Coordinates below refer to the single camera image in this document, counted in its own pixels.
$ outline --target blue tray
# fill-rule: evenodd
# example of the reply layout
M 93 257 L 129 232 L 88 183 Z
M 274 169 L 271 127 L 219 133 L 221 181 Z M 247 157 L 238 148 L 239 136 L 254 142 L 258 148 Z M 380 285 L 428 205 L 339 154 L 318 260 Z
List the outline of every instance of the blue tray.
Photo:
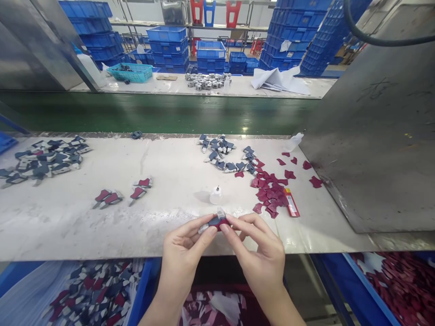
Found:
M 59 1 L 68 18 L 107 18 L 112 16 L 107 2 Z
M 112 25 L 107 18 L 70 18 L 77 34 L 94 34 L 112 31 Z
M 151 50 L 154 53 L 163 53 L 163 54 L 173 54 L 173 53 L 183 53 L 188 46 L 187 38 L 182 40 L 181 42 L 159 42 L 159 41 L 150 41 Z
M 122 44 L 122 39 L 118 32 L 82 35 L 80 38 L 87 47 L 102 48 Z
M 12 138 L 0 132 L 0 154 L 6 152 L 8 149 L 14 147 L 16 144 L 18 144 L 18 141 L 15 138 Z
M 157 26 L 147 31 L 150 41 L 181 42 L 186 38 L 186 28 L 176 26 Z

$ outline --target white table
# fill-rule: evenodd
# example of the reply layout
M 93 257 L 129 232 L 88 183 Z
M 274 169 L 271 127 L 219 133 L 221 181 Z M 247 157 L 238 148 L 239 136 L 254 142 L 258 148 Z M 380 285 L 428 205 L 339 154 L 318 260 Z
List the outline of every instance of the white table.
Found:
M 25 139 L 3 154 L 0 168 L 15 164 L 14 153 L 40 139 L 47 138 Z M 0 261 L 161 256 L 166 232 L 216 211 L 208 202 L 208 193 L 216 185 L 222 187 L 222 207 L 227 213 L 250 213 L 258 202 L 258 190 L 250 187 L 253 177 L 245 173 L 244 178 L 235 178 L 204 163 L 206 155 L 196 145 L 196 138 L 87 141 L 93 151 L 83 154 L 80 170 L 44 179 L 39 187 L 25 181 L 0 190 Z M 289 180 L 289 188 L 301 217 L 291 218 L 281 207 L 275 220 L 264 208 L 261 215 L 282 239 L 286 253 L 435 248 L 430 232 L 355 234 L 328 191 L 312 187 L 309 179 L 316 174 L 313 169 L 302 169 L 304 154 L 299 149 L 292 153 L 297 165 L 281 155 L 284 140 L 240 136 L 233 142 L 238 148 L 227 156 L 230 161 L 239 162 L 242 149 L 250 145 L 266 164 L 265 171 L 284 178 L 288 169 L 297 176 Z M 280 166 L 277 158 L 287 165 Z M 133 182 L 149 174 L 155 180 L 153 188 L 132 207 L 125 200 L 104 210 L 91 209 L 102 189 L 117 189 L 128 197 Z M 256 249 L 250 239 L 245 244 Z M 206 254 L 233 252 L 219 233 Z

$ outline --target blue plastic crate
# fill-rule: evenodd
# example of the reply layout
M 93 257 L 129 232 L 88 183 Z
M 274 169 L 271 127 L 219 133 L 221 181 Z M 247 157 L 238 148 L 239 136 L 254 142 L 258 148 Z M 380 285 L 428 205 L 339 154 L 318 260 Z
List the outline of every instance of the blue plastic crate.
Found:
M 188 45 L 189 44 L 187 38 L 185 38 L 181 42 L 150 41 L 151 50 L 154 53 L 164 53 L 164 54 L 183 53 L 185 49 L 187 49 Z
M 332 0 L 277 0 L 275 8 L 328 10 Z
M 122 44 L 122 39 L 118 32 L 82 35 L 80 38 L 87 47 L 102 48 Z
M 0 132 L 0 154 L 6 152 L 8 149 L 14 147 L 16 144 L 18 144 L 18 141 L 15 138 L 12 138 Z
M 162 64 L 156 64 L 156 66 L 161 68 L 160 72 L 165 72 L 165 73 L 186 73 L 186 71 L 189 68 L 189 60 L 186 60 L 186 62 L 183 65 L 162 65 Z
M 198 69 L 225 69 L 225 59 L 198 59 Z
M 186 48 L 182 54 L 162 54 L 153 53 L 154 62 L 156 65 L 182 65 L 189 59 L 189 50 Z
M 230 53 L 230 62 L 246 62 L 247 58 L 248 57 L 243 52 L 231 52 Z
M 176 26 L 157 26 L 147 31 L 150 41 L 181 42 L 186 38 L 186 28 Z
M 261 52 L 261 59 L 268 67 L 279 68 L 280 70 L 289 70 L 300 64 L 300 59 L 274 58 L 264 51 Z
M 112 16 L 107 2 L 59 1 L 68 18 L 107 18 Z
M 289 41 L 311 42 L 316 35 L 317 27 L 291 27 L 271 23 L 267 34 Z
M 132 72 L 116 70 L 121 67 L 121 64 L 128 65 Z M 133 83 L 143 83 L 153 76 L 153 66 L 137 63 L 119 63 L 110 67 L 107 71 L 109 71 L 116 80 L 121 82 L 129 80 Z
M 271 22 L 295 27 L 319 27 L 325 15 L 326 11 L 275 8 Z
M 94 34 L 112 31 L 112 25 L 107 18 L 70 18 L 77 34 Z
M 94 60 L 99 60 L 99 61 L 112 59 L 113 57 L 116 57 L 124 52 L 124 48 L 122 47 L 121 44 L 117 44 L 106 48 L 88 47 L 87 49 L 91 53 Z
M 196 46 L 198 59 L 223 59 L 227 50 L 222 42 L 198 41 Z

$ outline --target finger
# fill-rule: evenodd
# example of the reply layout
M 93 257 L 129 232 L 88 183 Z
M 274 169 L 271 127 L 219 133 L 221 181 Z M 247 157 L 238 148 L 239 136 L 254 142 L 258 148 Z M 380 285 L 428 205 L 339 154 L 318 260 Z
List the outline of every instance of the finger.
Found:
M 230 224 L 235 225 L 240 231 L 250 236 L 258 245 L 267 246 L 271 243 L 270 237 L 255 225 L 246 223 L 245 221 L 237 219 L 231 215 L 227 215 L 227 220 Z
M 186 224 L 183 224 L 182 226 L 178 227 L 173 231 L 174 235 L 177 236 L 187 236 L 191 237 L 195 233 L 198 232 L 198 229 L 203 226 L 204 224 L 210 222 L 212 218 L 217 216 L 217 214 L 208 214 L 204 215 L 202 217 L 199 217 L 197 219 L 191 220 L 187 222 Z
M 216 237 L 218 228 L 215 226 L 211 226 L 206 229 L 200 236 L 193 247 L 189 250 L 189 253 L 192 254 L 196 259 L 201 258 L 204 253 L 204 250 L 211 244 L 213 239 Z
M 270 229 L 264 219 L 257 213 L 246 214 L 239 217 L 239 220 L 255 225 L 258 229 L 266 233 L 268 236 L 276 237 L 275 233 Z

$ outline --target red fabric piece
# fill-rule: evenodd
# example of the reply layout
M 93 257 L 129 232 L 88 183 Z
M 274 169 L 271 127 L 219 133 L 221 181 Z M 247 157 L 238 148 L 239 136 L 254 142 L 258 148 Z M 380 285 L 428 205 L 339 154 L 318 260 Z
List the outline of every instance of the red fabric piece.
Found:
M 310 182 L 313 184 L 314 188 L 320 188 L 322 186 L 323 181 L 313 176 L 310 179 Z
M 264 195 L 266 195 L 266 190 L 261 189 L 258 191 L 258 193 L 256 194 L 257 197 L 263 197 Z
M 272 212 L 269 208 L 266 211 L 271 215 L 271 218 L 275 219 L 278 216 L 278 212 Z
M 312 168 L 311 163 L 308 161 L 304 161 L 304 164 L 302 164 L 302 167 L 304 168 L 304 170 L 309 170 Z
M 286 179 L 296 179 L 295 174 L 294 174 L 293 171 L 287 171 L 287 170 L 285 170 L 284 171 L 284 177 Z
M 255 204 L 255 206 L 252 210 L 257 214 L 261 214 L 261 207 L 262 206 L 263 206 L 263 204 L 261 204 L 261 203 Z

